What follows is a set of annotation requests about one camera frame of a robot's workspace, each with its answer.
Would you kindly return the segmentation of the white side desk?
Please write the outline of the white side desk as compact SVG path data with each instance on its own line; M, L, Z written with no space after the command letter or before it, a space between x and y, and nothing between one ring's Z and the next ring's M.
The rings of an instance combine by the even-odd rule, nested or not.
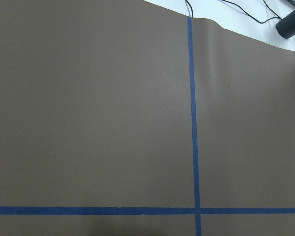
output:
M284 39L276 30L294 6L287 0L149 0L148 3L193 17L210 19L232 32L295 52L295 36Z

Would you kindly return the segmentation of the black water bottle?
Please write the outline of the black water bottle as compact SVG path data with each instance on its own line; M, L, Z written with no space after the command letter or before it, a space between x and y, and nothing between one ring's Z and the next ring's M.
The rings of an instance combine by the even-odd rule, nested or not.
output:
M276 24L277 32L284 39L289 39L295 35L295 10L284 17Z

